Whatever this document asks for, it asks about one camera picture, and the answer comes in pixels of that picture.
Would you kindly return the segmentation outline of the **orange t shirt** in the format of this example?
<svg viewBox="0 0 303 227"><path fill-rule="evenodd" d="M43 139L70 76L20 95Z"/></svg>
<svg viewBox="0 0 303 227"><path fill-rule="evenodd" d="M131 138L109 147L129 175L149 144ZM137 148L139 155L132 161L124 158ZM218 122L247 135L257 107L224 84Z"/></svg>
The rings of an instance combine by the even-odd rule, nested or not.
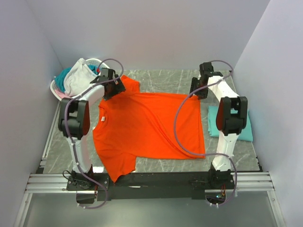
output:
<svg viewBox="0 0 303 227"><path fill-rule="evenodd" d="M194 159L205 153L200 101L182 94L145 93L127 76L126 88L99 104L93 141L112 181L135 169L138 157Z"/></svg>

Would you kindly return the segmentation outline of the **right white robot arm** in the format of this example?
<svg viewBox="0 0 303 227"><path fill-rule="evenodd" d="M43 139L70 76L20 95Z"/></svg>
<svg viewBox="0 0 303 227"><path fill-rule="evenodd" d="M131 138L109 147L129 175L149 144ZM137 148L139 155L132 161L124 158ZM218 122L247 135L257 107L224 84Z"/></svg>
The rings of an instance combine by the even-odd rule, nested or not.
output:
<svg viewBox="0 0 303 227"><path fill-rule="evenodd" d="M215 125L219 131L219 140L216 155L208 171L208 184L214 189L224 184L232 183L232 164L230 158L233 155L236 141L247 125L248 99L240 96L227 84L226 78L219 71L215 71L212 62L204 62L199 65L199 76L193 77L190 86L190 96L205 99L208 91L212 91L219 107L215 119Z"/></svg>

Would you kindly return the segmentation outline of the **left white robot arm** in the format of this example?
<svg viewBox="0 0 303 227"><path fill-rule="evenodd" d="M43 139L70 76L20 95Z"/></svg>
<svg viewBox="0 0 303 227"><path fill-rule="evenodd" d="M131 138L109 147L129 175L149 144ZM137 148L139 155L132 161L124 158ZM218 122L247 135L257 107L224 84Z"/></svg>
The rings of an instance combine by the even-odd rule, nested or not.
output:
<svg viewBox="0 0 303 227"><path fill-rule="evenodd" d="M105 101L125 91L115 70L98 69L98 75L80 94L63 98L60 104L58 128L67 139L72 156L72 171L68 178L69 190L105 190L101 180L94 179L92 162L87 148L87 134L90 130L89 107L100 98Z"/></svg>

